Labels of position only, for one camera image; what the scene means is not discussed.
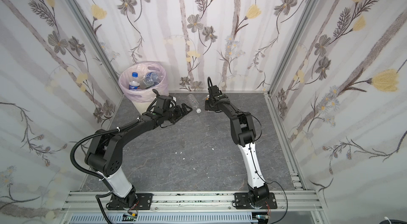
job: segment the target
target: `bottle with blue cap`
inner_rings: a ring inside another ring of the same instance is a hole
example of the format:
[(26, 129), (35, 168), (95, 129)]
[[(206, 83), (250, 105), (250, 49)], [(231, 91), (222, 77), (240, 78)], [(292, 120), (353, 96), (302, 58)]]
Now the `bottle with blue cap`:
[(139, 83), (138, 73), (133, 72), (131, 74), (131, 79), (129, 82), (129, 90), (137, 90), (139, 88), (140, 88), (140, 83)]

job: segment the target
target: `robotic arm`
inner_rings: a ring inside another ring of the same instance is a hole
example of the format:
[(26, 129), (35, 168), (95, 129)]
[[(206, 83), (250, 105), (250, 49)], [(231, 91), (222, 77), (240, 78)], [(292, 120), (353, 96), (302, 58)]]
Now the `robotic arm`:
[(242, 153), (247, 170), (248, 196), (253, 208), (260, 208), (269, 199), (269, 188), (265, 182), (257, 160), (256, 131), (253, 118), (249, 112), (240, 111), (233, 105), (226, 94), (208, 77), (209, 97), (205, 101), (205, 110), (222, 111), (230, 119), (231, 137)]
[(192, 109), (186, 104), (176, 105), (172, 96), (157, 95), (156, 99), (134, 126), (123, 131), (96, 136), (92, 139), (85, 157), (85, 163), (102, 175), (112, 187), (112, 197), (106, 208), (123, 210), (133, 207), (138, 202), (134, 186), (127, 180), (121, 168), (123, 162), (123, 147), (139, 135), (161, 126), (165, 121), (175, 124)]

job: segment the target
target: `gray floor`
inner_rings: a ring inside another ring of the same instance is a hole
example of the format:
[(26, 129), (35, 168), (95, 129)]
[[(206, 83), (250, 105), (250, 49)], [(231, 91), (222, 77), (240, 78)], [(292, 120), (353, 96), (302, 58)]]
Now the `gray floor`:
[[(171, 94), (177, 104), (186, 103), (187, 93)], [(202, 112), (188, 114), (175, 125), (156, 128), (134, 139), (123, 149), (122, 168), (137, 191), (224, 191), (247, 190), (247, 173), (242, 155), (231, 139), (225, 114), (205, 111), (206, 93), (195, 93)], [(267, 181), (277, 181), (292, 190), (269, 110), (262, 93), (227, 94), (242, 111), (251, 112), (262, 124), (256, 142), (261, 171)], [(124, 97), (112, 128), (138, 116), (134, 105)], [(257, 135), (260, 126), (254, 121)], [(272, 190), (280, 190), (275, 183)], [(104, 184), (89, 176), (82, 191), (105, 191)]]

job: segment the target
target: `wall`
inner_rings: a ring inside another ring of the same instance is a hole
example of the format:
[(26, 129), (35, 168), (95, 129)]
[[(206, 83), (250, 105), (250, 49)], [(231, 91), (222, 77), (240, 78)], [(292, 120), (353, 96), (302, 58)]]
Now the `wall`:
[(53, 223), (84, 178), (74, 141), (109, 126), (121, 93), (64, 0), (0, 11), (0, 222)]
[(170, 90), (266, 90), (307, 0), (77, 0), (117, 73), (159, 61)]
[(407, 0), (320, 0), (272, 93), (332, 224), (407, 220)]

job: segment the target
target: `clear plastic bottle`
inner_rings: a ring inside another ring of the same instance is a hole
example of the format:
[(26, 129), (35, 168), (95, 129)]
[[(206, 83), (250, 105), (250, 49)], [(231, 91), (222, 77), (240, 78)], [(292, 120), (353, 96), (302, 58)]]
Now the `clear plastic bottle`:
[(131, 79), (129, 82), (129, 90), (137, 90), (140, 87), (139, 78), (137, 72), (131, 74)]
[(160, 83), (164, 78), (164, 74), (160, 71), (153, 71), (147, 73), (146, 77), (150, 77), (155, 83)]
[(145, 77), (140, 81), (139, 89), (147, 89), (154, 85), (154, 81), (151, 77)]
[(193, 94), (188, 95), (188, 100), (191, 106), (195, 108), (198, 114), (202, 112), (202, 110), (199, 108), (198, 101)]

